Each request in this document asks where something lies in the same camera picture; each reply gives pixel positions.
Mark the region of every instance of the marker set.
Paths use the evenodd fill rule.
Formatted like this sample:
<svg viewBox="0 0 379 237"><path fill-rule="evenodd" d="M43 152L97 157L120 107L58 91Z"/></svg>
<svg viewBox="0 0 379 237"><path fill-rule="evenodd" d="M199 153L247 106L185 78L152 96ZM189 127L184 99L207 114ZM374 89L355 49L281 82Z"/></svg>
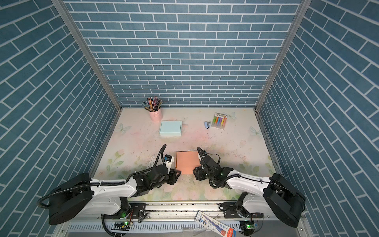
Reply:
<svg viewBox="0 0 379 237"><path fill-rule="evenodd" d="M227 115L223 115L220 113L215 113L215 117L212 121L212 127L216 127L218 129L225 129Z"/></svg>

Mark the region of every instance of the mint green box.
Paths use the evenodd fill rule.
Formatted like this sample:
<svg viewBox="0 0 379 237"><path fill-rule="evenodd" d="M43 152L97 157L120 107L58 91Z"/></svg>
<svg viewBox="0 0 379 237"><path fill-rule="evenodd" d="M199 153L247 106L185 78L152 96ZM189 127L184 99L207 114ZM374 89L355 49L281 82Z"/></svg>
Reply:
<svg viewBox="0 0 379 237"><path fill-rule="evenodd" d="M162 121L159 130L161 137L178 137L182 135L182 121Z"/></svg>

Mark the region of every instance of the table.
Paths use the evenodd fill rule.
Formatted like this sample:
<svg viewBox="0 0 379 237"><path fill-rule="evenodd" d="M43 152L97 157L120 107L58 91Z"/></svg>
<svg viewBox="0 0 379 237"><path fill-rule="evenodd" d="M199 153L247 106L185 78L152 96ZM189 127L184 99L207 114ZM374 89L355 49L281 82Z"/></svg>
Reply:
<svg viewBox="0 0 379 237"><path fill-rule="evenodd" d="M160 137L160 122L152 122L144 109L123 109L101 158L94 178L124 179L134 171L151 167L159 149L167 144L165 154L196 151L199 146L220 155L222 167L231 167L256 176L271 176L273 167L253 109L242 108L165 108L163 120L182 121L180 137ZM215 113L228 115L225 130L206 129ZM175 185L164 184L147 195L130 201L205 201L237 200L239 193L227 188L213 189L208 180L197 181L194 175L181 175Z"/></svg>

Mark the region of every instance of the pink pencil cup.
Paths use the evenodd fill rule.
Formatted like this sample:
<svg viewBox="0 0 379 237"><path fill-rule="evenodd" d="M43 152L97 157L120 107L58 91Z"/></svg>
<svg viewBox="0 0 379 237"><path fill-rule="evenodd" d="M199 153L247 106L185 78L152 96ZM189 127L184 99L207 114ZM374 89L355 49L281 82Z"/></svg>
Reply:
<svg viewBox="0 0 379 237"><path fill-rule="evenodd" d="M162 115L162 110L159 109L158 111L156 112L149 112L150 114L150 118L153 122L159 122L162 120L163 118L163 115Z"/></svg>

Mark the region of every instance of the blue brick wall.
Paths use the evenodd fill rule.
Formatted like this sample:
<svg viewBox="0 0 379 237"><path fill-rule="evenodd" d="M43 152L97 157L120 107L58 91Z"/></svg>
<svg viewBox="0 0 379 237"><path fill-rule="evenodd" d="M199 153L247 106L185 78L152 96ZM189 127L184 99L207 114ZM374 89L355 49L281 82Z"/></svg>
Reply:
<svg viewBox="0 0 379 237"><path fill-rule="evenodd" d="M261 115L315 236L379 236L379 2L313 0Z"/></svg>
<svg viewBox="0 0 379 237"><path fill-rule="evenodd" d="M50 0L0 0L0 236L49 236L36 201L89 171L116 111Z"/></svg>
<svg viewBox="0 0 379 237"><path fill-rule="evenodd" d="M253 107L300 0L65 1L123 107Z"/></svg>

